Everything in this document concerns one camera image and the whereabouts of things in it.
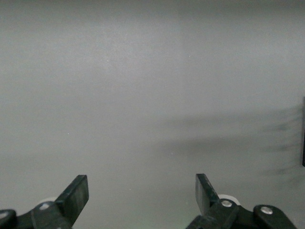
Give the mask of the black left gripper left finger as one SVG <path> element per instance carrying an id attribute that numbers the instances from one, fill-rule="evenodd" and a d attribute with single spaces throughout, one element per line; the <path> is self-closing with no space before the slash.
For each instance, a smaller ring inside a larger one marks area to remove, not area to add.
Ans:
<path id="1" fill-rule="evenodd" d="M 89 200 L 88 179 L 78 175 L 55 200 L 45 200 L 23 215 L 0 211 L 2 229 L 72 229 Z"/>

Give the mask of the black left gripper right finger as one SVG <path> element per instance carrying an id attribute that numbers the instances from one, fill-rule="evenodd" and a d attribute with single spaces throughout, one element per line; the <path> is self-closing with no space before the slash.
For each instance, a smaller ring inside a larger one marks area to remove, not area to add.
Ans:
<path id="1" fill-rule="evenodd" d="M 188 229 L 295 229 L 296 226 L 279 208 L 257 205 L 246 210 L 235 200 L 219 197 L 205 174 L 196 174 L 195 197 L 200 215 Z"/>

